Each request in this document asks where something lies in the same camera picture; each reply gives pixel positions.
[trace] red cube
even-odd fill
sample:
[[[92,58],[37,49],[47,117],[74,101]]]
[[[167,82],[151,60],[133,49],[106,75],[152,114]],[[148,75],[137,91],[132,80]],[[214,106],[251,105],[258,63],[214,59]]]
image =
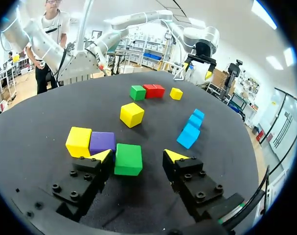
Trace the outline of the red cube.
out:
[[[151,99],[156,97],[157,88],[153,85],[143,85],[143,88],[146,90],[145,99]]]
[[[154,87],[157,88],[156,90],[156,98],[163,98],[164,92],[165,92],[165,88],[163,88],[161,85],[153,85]]]

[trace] black pants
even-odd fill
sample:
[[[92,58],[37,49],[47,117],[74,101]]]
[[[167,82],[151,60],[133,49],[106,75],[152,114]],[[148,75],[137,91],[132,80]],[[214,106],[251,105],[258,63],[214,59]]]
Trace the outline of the black pants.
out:
[[[50,73],[50,69],[47,64],[45,64],[45,67],[42,70],[36,67],[35,78],[37,81],[37,94],[47,92],[46,76],[49,73]],[[50,77],[50,83],[51,83],[52,89],[57,87],[56,79],[53,76]]]

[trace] ceiling light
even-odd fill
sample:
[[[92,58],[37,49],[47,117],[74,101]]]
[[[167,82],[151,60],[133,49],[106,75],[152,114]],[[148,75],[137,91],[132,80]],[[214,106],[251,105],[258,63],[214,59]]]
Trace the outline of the ceiling light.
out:
[[[292,48],[287,48],[285,51],[284,51],[284,56],[285,56],[285,61],[286,61],[286,65],[287,67],[295,64],[295,54],[292,50]]]
[[[73,13],[71,13],[71,18],[80,19],[80,18],[82,18],[82,13],[81,12],[73,12]]]
[[[188,18],[192,25],[197,26],[199,28],[206,28],[206,24],[204,21],[200,21],[194,18]]]
[[[270,25],[271,28],[276,29],[276,24],[274,23],[273,19],[257,0],[254,0],[251,11],[259,16],[268,25]]]
[[[282,65],[274,56],[268,56],[266,60],[274,67],[276,70],[283,70]]]

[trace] green cube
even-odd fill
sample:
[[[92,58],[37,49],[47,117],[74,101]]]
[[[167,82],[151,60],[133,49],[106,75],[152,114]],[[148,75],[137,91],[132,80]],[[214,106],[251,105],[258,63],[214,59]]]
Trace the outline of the green cube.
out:
[[[146,96],[146,89],[142,86],[131,86],[130,97],[134,101],[144,100]]]
[[[115,175],[137,176],[143,169],[142,150],[139,145],[118,143],[115,153]]]

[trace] blue block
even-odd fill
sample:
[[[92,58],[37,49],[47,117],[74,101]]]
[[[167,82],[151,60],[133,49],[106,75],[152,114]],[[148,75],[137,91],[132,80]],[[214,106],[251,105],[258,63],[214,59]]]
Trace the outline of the blue block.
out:
[[[177,142],[189,149],[196,142],[200,133],[200,130],[188,123],[179,135]]]
[[[193,125],[197,129],[199,129],[201,127],[202,122],[203,122],[203,120],[199,119],[195,115],[192,115],[187,121],[187,123]]]
[[[205,114],[203,112],[199,111],[198,109],[195,109],[193,115],[198,117],[200,120],[204,120],[204,118],[205,118]]]

